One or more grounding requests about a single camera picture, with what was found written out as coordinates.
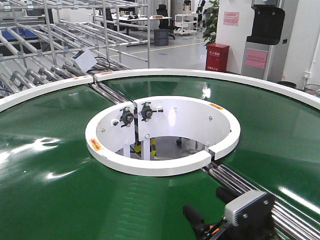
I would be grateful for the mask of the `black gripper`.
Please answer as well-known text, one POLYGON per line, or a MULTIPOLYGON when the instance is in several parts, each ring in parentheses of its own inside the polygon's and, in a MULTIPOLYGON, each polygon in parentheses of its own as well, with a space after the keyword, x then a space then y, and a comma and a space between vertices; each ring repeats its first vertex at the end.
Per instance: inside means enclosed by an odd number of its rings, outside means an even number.
MULTIPOLYGON (((240 193, 223 186, 215 190, 215 195, 228 204, 240 196, 240 193)), ((190 223, 197 240, 277 240, 274 230, 265 228, 235 227, 225 220, 214 224, 205 224, 204 217, 190 204, 183 206, 183 215, 190 223)))

